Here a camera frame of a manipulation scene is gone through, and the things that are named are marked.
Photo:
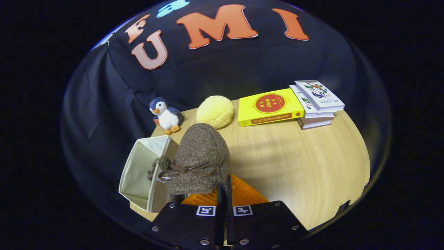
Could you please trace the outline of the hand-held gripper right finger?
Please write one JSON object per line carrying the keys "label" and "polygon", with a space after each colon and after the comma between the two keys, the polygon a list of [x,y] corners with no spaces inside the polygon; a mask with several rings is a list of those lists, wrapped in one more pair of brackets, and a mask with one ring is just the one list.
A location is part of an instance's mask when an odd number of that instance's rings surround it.
{"label": "hand-held gripper right finger", "polygon": [[267,201],[231,175],[227,192],[227,242],[234,250],[287,250],[309,231],[283,201]]}

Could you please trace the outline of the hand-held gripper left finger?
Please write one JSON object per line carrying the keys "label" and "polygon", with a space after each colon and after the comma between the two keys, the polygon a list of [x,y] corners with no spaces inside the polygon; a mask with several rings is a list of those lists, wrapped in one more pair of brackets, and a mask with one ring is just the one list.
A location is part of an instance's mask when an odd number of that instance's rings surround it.
{"label": "hand-held gripper left finger", "polygon": [[224,237],[224,187],[215,206],[167,203],[148,224],[145,236],[167,250],[218,250]]}

